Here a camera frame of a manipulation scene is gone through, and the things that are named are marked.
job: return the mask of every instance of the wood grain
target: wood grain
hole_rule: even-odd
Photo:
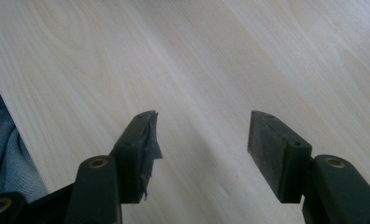
[[[0,92],[50,191],[156,109],[164,159],[125,223],[302,223],[247,153],[250,111],[370,183],[370,0],[0,1]]]

